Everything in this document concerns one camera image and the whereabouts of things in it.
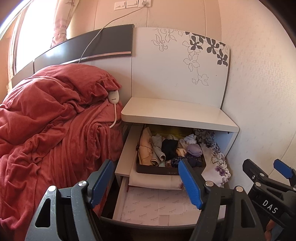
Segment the electric blanket controller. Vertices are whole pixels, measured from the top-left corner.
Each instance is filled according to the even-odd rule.
[[[108,100],[111,104],[117,104],[119,101],[119,93],[118,90],[110,91],[108,94]]]

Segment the gray rolled garment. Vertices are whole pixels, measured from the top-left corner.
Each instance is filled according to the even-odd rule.
[[[151,163],[154,166],[165,167],[165,154],[161,151],[162,139],[161,135],[157,134],[156,136],[151,137],[152,140],[152,148],[153,155],[151,159]]]

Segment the box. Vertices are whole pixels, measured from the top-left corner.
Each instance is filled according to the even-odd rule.
[[[161,126],[161,125],[144,125],[143,129],[149,127],[152,135],[160,134],[163,137],[167,137],[169,134],[176,136],[178,139],[184,138],[190,134],[193,134],[193,129],[186,127],[176,127],[176,126]],[[205,157],[202,154],[202,166],[194,167],[193,170],[197,173],[202,173],[206,167]],[[137,155],[136,160],[136,171],[138,173],[155,174],[155,175],[179,175],[177,167],[156,167],[156,166],[146,166],[139,163],[139,157]]]

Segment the red blanket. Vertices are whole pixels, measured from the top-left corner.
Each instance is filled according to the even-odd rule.
[[[71,187],[122,151],[122,105],[106,99],[120,84],[84,64],[46,67],[20,82],[0,105],[0,223],[25,239],[50,185]]]

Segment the screw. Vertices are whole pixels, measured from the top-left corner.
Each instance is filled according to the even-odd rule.
[[[87,184],[87,181],[80,181],[78,183],[79,186],[84,187]]]
[[[214,185],[214,183],[213,183],[212,181],[206,181],[206,182],[205,182],[205,185],[206,185],[207,187],[212,187],[212,186]]]
[[[236,187],[236,190],[237,190],[238,192],[242,192],[244,189],[243,189],[241,186],[237,186],[237,187]]]
[[[47,190],[53,192],[56,189],[56,186],[50,186]]]

